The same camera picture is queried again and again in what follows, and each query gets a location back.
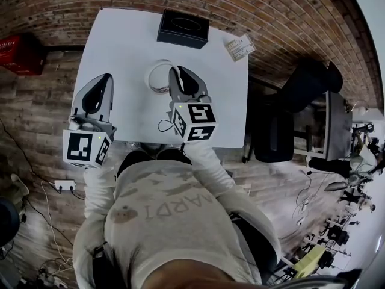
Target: desk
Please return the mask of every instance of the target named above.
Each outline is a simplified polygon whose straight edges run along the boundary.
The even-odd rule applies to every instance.
[[[353,115],[347,113],[345,100],[339,93],[326,93],[325,141],[322,152],[294,149],[294,153],[324,158],[327,161],[345,158],[350,154]]]
[[[212,146],[241,148],[247,108],[247,57],[233,62],[224,44],[235,36],[209,29],[209,41],[194,49],[156,41],[162,15],[105,8],[99,12],[84,49],[74,95],[91,79],[110,73],[115,82],[110,122],[115,140],[181,144],[173,129],[158,131],[169,119],[171,97],[156,95],[144,81],[148,67],[169,59],[197,74],[207,85],[219,126]]]

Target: black tissue box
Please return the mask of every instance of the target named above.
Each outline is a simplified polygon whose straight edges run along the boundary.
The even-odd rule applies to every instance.
[[[156,40],[201,49],[209,41],[209,21],[197,16],[164,10]]]

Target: chair leg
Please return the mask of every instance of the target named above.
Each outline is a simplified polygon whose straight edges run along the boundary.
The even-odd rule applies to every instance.
[[[253,155],[253,153],[254,153],[254,140],[253,140],[253,138],[251,138],[250,148],[248,150],[247,157],[242,157],[242,162],[244,164],[247,164],[247,162],[250,161],[251,156]]]

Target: red object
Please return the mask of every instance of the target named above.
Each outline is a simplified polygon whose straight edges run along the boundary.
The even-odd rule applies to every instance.
[[[40,75],[46,51],[39,41],[21,34],[0,40],[0,66],[18,75]]]

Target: brick wall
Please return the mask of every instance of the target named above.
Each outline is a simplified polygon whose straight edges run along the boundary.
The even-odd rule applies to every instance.
[[[0,37],[30,31],[44,45],[84,45],[101,7],[170,8],[247,33],[257,47],[250,76],[279,87],[301,57],[333,61],[345,97],[383,107],[377,56],[355,0],[0,0]]]

